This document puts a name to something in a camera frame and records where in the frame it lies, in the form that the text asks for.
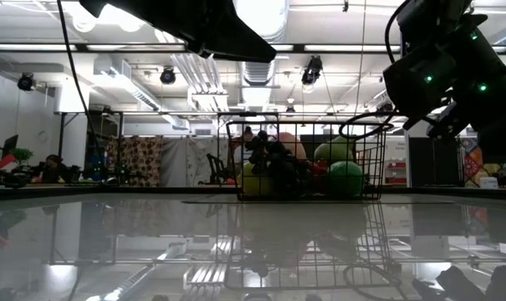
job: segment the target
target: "patterned curtain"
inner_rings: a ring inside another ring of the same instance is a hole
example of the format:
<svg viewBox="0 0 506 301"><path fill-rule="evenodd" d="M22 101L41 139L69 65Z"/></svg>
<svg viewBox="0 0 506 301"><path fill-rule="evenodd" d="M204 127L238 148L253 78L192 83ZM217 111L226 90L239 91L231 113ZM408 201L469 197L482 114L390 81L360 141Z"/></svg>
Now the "patterned curtain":
<svg viewBox="0 0 506 301"><path fill-rule="evenodd" d="M113 139L108 146L110 169L117 163L118 140ZM145 178L134 177L128 185L136 187L160 186L161 149L163 137L128 137L121 138L122 164L132 173L140 172Z"/></svg>

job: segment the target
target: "pink ball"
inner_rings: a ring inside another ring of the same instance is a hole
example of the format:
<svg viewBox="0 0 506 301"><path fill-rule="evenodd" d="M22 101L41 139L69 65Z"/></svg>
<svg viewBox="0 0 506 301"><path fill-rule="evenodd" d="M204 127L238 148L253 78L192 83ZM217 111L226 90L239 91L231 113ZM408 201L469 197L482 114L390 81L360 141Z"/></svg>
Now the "pink ball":
<svg viewBox="0 0 506 301"><path fill-rule="evenodd" d="M299 160L306 160L306 152L301 141L290 133L279 133L279 141L283 143L287 150L291 150L294 156Z"/></svg>

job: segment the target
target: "green ball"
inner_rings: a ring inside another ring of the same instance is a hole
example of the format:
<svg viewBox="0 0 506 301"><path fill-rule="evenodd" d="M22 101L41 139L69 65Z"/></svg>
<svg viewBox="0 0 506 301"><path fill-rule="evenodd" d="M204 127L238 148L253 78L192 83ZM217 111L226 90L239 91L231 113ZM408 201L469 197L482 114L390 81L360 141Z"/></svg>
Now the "green ball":
<svg viewBox="0 0 506 301"><path fill-rule="evenodd" d="M253 174L254 164L247 162L243 165L243 175L238 176L238 184L242 185L243 193L248 196L272 196L275 194L275 180L268 176L267 172L262 175Z"/></svg>
<svg viewBox="0 0 506 301"><path fill-rule="evenodd" d="M353 161L333 163L328 170L329 187L335 196L358 196L362 193L362 169Z"/></svg>
<svg viewBox="0 0 506 301"><path fill-rule="evenodd" d="M315 161L328 161L334 163L337 161L353 161L354 141L347 140L342 136L338 136L333 140L322 143L314 151Z"/></svg>

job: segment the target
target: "potted plant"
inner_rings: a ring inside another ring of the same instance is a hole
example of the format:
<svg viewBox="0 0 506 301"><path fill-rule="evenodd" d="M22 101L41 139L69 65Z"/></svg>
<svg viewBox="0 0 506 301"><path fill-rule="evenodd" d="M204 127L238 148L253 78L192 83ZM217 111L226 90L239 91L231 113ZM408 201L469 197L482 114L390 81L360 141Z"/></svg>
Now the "potted plant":
<svg viewBox="0 0 506 301"><path fill-rule="evenodd" d="M15 157L18 167L27 165L28 160L33 157L33 152L24 148L14 148L10 151L10 153Z"/></svg>

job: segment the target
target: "glossy floor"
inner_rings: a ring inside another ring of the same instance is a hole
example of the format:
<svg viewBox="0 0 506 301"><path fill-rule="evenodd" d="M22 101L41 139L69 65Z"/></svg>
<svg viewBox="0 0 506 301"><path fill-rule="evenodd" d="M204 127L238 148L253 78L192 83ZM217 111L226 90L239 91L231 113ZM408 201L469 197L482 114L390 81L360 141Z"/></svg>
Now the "glossy floor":
<svg viewBox="0 0 506 301"><path fill-rule="evenodd" d="M491 278L498 267L506 201L103 194L0 203L2 301L463 301L489 285L488 299L506 300L489 293L506 288Z"/></svg>

